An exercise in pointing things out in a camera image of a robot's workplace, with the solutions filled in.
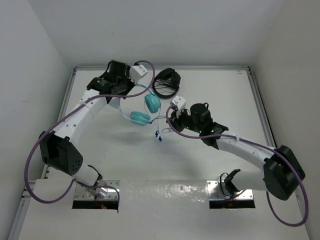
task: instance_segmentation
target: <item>white floor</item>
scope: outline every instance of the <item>white floor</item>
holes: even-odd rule
[[[241,136],[266,144],[246,71],[179,69],[179,95],[187,107],[209,103],[213,118]],[[77,71],[69,112],[81,98],[89,81],[101,71]],[[150,75],[143,79],[148,83]],[[143,97],[122,102],[123,110],[144,111]],[[169,106],[162,102],[161,114]],[[160,120],[160,129],[165,128]],[[74,187],[58,203],[31,201],[20,240],[113,239],[113,240],[306,240],[305,226],[287,227],[272,215],[265,192],[254,191],[254,209],[209,209],[206,181],[234,169],[258,171],[243,159],[208,147],[201,140],[175,133],[155,137],[155,126],[140,127],[106,107],[84,131],[78,150],[87,164],[104,179],[120,180],[119,214],[115,210],[72,209]],[[71,178],[54,169],[48,179],[36,182],[35,192],[53,199]],[[300,221],[295,196],[288,201],[271,198],[286,221]]]

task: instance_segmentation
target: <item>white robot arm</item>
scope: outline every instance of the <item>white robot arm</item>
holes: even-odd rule
[[[173,112],[169,117],[170,109],[167,110],[167,123],[175,132],[187,138],[201,139],[206,145],[232,153],[260,169],[258,173],[233,170],[224,179],[224,188],[231,195],[252,189],[267,191],[278,199],[288,200],[299,185],[295,173],[301,181],[306,177],[289,147],[264,146],[242,137],[240,140],[240,136],[229,131],[228,127],[213,121],[208,103],[192,105],[190,114],[184,109],[186,100],[183,97],[176,96],[171,104]],[[199,137],[182,134],[184,129],[199,133]],[[279,155],[288,161],[294,171]]]

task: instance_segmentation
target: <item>metal frame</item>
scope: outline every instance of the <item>metal frame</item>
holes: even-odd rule
[[[58,120],[61,119],[65,113],[66,113],[66,109],[67,109],[67,105],[68,105],[68,101],[71,95],[71,90],[75,81],[75,77],[77,74],[77,71],[94,71],[94,70],[102,70],[104,71],[106,69],[107,66],[77,66],[76,68],[73,69],[72,74],[70,76],[67,88],[66,88],[66,92],[63,98],[63,102],[62,102],[62,106],[61,106],[61,110],[58,116]],[[251,90],[253,93],[253,98],[256,104],[256,108],[259,114],[259,118],[261,121],[261,124],[263,126],[263,132],[265,135],[265,139],[267,141],[267,144],[271,147],[275,147],[276,143],[269,125],[269,121],[266,115],[266,111],[260,96],[260,92],[258,89],[258,85],[257,85],[257,81],[255,80],[255,78],[252,75],[252,72],[250,70],[250,68],[248,66],[166,66],[166,65],[156,65],[155,68],[156,69],[163,69],[163,68],[180,68],[180,69],[195,69],[195,70],[233,70],[233,71],[246,71],[247,76],[248,76],[248,80],[250,82],[250,86],[251,86]],[[50,167],[48,167],[47,165],[44,166],[43,171],[42,171],[42,175],[41,178],[42,179],[46,179],[48,178],[48,173],[50,172]],[[20,205],[18,207],[11,231],[10,231],[10,235],[9,235],[9,240],[17,240],[19,238],[19,234],[28,210],[28,206],[29,206],[29,202],[30,202],[30,196],[28,196],[27,193],[24,192],[25,195],[22,195],[21,197],[21,202]]]

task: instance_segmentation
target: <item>headphone ear cup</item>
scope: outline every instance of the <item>headphone ear cup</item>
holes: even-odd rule
[[[148,114],[145,114],[140,111],[132,111],[130,114],[130,120],[133,124],[139,126],[145,126],[150,122],[151,117]]]
[[[158,110],[161,107],[160,99],[153,94],[148,94],[144,96],[144,101],[150,113],[152,114],[155,114],[156,112],[158,112]]]

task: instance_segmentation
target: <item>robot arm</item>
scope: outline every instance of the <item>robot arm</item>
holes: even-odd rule
[[[287,200],[296,190],[299,183],[288,165],[277,154],[263,147],[280,153],[292,165],[299,178],[301,180],[305,178],[302,167],[289,147],[259,147],[243,138],[240,141],[240,136],[230,132],[228,127],[213,121],[208,103],[192,105],[189,113],[185,109],[186,100],[183,97],[176,96],[171,104],[174,108],[168,120],[178,132],[188,129],[199,133],[200,137],[208,136],[201,138],[206,145],[232,153],[255,165],[261,171],[260,173],[245,172],[241,169],[232,171],[224,179],[224,187],[230,194],[233,195],[240,190],[254,189],[268,191],[278,199]]]
[[[75,146],[91,120],[111,101],[112,97],[99,97],[89,102],[88,99],[104,94],[125,96],[148,72],[143,65],[129,66],[114,60],[109,63],[108,68],[109,71],[107,69],[100,77],[95,77],[89,83],[74,109],[83,104],[85,106],[54,128],[40,143],[44,163],[88,186],[94,186],[101,176],[84,163],[82,155]]]

